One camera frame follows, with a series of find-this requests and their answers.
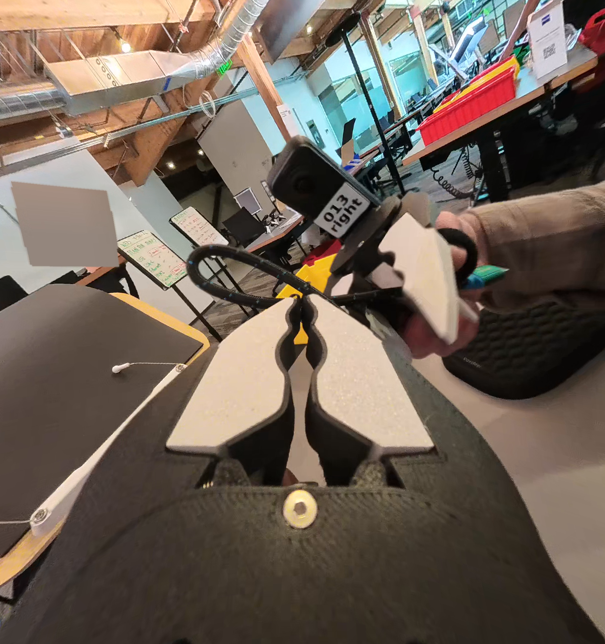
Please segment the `rectangular metal duct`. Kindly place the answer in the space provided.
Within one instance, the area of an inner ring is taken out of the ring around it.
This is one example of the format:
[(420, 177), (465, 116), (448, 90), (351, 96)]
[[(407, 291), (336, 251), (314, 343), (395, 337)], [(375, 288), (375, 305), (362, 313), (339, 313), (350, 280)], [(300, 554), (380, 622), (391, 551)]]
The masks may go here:
[(155, 50), (52, 62), (46, 76), (71, 116), (148, 99), (195, 80), (189, 56)]

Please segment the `whiteboard on black stand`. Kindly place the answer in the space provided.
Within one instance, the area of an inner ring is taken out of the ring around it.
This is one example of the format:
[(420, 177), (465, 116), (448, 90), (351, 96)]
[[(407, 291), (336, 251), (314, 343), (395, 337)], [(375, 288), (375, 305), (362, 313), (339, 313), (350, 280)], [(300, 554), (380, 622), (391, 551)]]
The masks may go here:
[[(194, 207), (187, 207), (173, 215), (169, 218), (169, 223), (189, 241), (194, 249), (207, 244), (228, 245), (226, 237)], [(235, 292), (244, 294), (223, 258), (217, 256), (208, 258), (201, 262), (200, 268), (209, 283), (226, 286)]]

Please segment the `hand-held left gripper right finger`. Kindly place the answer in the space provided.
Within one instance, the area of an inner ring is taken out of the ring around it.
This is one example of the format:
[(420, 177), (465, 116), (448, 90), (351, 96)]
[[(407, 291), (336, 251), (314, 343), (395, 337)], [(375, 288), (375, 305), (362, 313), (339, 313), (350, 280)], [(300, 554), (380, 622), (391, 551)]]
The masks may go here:
[(362, 463), (435, 450), (379, 339), (318, 295), (305, 297), (307, 440), (328, 486), (347, 486)]

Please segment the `round silver duct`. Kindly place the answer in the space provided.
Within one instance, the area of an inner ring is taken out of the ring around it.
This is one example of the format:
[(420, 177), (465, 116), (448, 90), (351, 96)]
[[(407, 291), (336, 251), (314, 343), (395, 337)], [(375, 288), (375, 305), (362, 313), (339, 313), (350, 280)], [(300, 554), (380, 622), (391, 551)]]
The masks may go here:
[[(210, 40), (194, 52), (181, 53), (190, 58), (191, 66), (194, 68), (194, 81), (211, 76), (216, 73), (216, 69), (225, 61), (232, 59), (238, 46), (243, 38), (249, 34), (261, 12), (266, 7), (266, 4), (266, 1), (231, 1), (221, 11), (221, 17), (217, 25), (218, 29)], [(46, 76), (46, 66), (52, 62), (45, 60), (36, 47), (32, 46), (32, 50), (43, 62), (44, 78), (34, 78), (20, 85), (10, 83), (1, 84), (0, 122), (13, 118), (31, 117), (43, 113), (56, 113), (58, 111), (71, 116), (65, 112), (64, 97)], [(86, 57), (80, 50), (78, 51), (78, 56), (79, 60), (90, 58)]]

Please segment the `long red plastic bin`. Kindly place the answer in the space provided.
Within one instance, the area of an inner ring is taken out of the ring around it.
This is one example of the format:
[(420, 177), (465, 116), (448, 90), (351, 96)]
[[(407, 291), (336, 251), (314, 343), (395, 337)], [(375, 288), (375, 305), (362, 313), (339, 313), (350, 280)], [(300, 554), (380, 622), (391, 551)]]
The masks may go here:
[(433, 114), (419, 125), (424, 145), (443, 139), (446, 135), (470, 124), (516, 97), (516, 78), (520, 67), (516, 60), (502, 64), (468, 88), (454, 94), (439, 105)]

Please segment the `wooden-edged black board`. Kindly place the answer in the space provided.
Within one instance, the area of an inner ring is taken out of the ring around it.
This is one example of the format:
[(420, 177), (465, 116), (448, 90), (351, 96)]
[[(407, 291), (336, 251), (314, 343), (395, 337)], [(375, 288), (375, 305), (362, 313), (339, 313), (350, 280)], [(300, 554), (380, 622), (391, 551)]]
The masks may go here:
[(170, 366), (209, 349), (194, 328), (125, 294), (49, 285), (0, 312), (0, 587), (40, 562), (65, 520), (30, 517), (121, 425)]

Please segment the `wooden-edged desk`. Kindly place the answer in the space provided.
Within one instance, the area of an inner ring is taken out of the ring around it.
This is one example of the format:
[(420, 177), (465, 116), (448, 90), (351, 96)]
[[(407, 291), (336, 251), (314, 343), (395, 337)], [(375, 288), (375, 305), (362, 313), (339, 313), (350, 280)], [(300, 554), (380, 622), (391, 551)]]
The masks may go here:
[(433, 143), (425, 144), (420, 140), (403, 158), (403, 166), (474, 142), (480, 152), (489, 199), (495, 202), (506, 200), (508, 183), (498, 150), (501, 129), (507, 125), (509, 118), (526, 113), (527, 109), (537, 101), (548, 98), (556, 88), (594, 69), (597, 63), (597, 54), (581, 43), (577, 43), (568, 53), (567, 63), (542, 79), (537, 79), (532, 70), (522, 69), (517, 76), (515, 98)]

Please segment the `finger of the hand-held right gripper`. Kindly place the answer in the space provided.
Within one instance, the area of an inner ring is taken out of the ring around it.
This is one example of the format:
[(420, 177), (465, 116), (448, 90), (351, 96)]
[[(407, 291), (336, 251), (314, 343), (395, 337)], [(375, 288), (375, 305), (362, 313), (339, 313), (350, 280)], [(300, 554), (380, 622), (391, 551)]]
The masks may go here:
[(384, 345), (388, 353), (413, 359), (411, 350), (403, 338), (405, 324), (411, 314), (394, 302), (374, 302), (367, 306), (367, 322), (370, 330)]
[(478, 321), (477, 312), (459, 294), (451, 251), (433, 228), (404, 213), (379, 244), (381, 262), (369, 273), (379, 288), (399, 287), (403, 302), (427, 321), (440, 340), (452, 345), (459, 334), (459, 318)]

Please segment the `white printed sign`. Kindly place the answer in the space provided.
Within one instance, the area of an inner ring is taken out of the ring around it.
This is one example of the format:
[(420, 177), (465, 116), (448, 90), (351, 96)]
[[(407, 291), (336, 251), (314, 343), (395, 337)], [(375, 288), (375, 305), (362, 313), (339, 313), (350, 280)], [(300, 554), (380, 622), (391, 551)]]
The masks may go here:
[(563, 1), (541, 1), (527, 20), (532, 69), (538, 80), (567, 63)]

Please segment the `person's right hand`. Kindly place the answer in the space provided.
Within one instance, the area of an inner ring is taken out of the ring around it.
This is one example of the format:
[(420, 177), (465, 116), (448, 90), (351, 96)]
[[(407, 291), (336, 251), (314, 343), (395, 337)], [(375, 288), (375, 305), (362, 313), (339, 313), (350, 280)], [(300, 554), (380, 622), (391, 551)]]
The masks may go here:
[[(442, 212), (436, 219), (438, 229), (457, 229), (475, 242), (478, 250), (478, 265), (487, 263), (489, 258), (489, 247), (487, 236), (481, 223), (473, 213), (452, 214)], [(458, 337), (452, 344), (443, 342), (437, 337), (427, 321), (413, 315), (405, 323), (401, 338), (409, 348), (413, 359), (425, 359), (429, 356), (444, 358), (466, 347), (478, 333), (478, 320), (472, 321), (465, 316), (459, 317)]]

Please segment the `white plastic bar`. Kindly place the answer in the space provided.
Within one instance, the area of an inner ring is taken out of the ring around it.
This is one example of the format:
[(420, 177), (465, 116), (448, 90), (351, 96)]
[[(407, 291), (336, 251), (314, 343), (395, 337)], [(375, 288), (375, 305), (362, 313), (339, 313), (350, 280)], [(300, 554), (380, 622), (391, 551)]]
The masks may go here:
[(155, 385), (150, 394), (133, 410), (124, 422), (117, 427), (97, 449), (52, 492), (41, 505), (33, 511), (30, 517), (30, 531), (33, 536), (39, 537), (49, 534), (52, 528), (56, 527), (69, 515), (82, 488), (91, 476), (102, 457), (110, 449), (117, 437), (125, 430), (142, 410), (180, 373), (186, 369), (184, 363), (175, 363), (172, 369), (162, 380)]

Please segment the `shallow yellow bin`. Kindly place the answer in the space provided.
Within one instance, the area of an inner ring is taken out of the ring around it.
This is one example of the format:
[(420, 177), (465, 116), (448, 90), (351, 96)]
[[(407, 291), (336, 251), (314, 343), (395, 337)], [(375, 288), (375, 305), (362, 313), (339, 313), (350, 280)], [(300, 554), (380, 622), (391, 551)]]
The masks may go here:
[(507, 70), (511, 71), (513, 79), (515, 80), (520, 70), (520, 64), (515, 55), (512, 55), (504, 61), (498, 61), (489, 68), (484, 69), (477, 76), (473, 77), (466, 85), (444, 98), (444, 100), (434, 109), (434, 112), (436, 113), (439, 110), (446, 108), (453, 101), (460, 100), (462, 97), (489, 83), (491, 80)]

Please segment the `black mouse pad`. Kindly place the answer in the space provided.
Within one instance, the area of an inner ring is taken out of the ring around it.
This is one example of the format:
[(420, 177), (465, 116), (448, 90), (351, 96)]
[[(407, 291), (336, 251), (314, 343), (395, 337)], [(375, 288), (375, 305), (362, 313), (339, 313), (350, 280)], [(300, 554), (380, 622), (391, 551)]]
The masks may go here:
[(506, 314), (481, 310), (475, 338), (442, 362), (481, 393), (523, 400), (557, 388), (604, 350), (605, 310), (549, 302)]

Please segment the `person's right forearm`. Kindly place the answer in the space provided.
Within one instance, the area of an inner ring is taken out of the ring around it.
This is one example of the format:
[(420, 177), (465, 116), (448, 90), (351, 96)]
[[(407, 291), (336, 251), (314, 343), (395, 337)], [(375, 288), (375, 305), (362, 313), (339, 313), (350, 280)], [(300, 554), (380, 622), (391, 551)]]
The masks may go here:
[(459, 222), (482, 264), (508, 270), (482, 292), (484, 308), (605, 310), (605, 180), (469, 209)]

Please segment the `yellow plastic bin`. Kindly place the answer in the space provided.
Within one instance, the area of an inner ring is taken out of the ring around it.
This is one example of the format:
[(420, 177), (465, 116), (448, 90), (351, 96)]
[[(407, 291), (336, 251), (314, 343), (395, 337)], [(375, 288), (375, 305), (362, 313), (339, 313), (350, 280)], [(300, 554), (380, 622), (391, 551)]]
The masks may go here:
[[(327, 286), (327, 282), (330, 278), (330, 267), (335, 257), (336, 253), (318, 259), (314, 262), (314, 264), (303, 265), (295, 275), (301, 280), (309, 283), (318, 291), (324, 292)], [(301, 293), (298, 290), (295, 290), (292, 286), (285, 285), (276, 295), (276, 298), (280, 300), (294, 296), (300, 297)], [(307, 344), (308, 336), (304, 331), (302, 325), (299, 325), (298, 334), (296, 335), (293, 342), (296, 346), (296, 349), (300, 349)]]

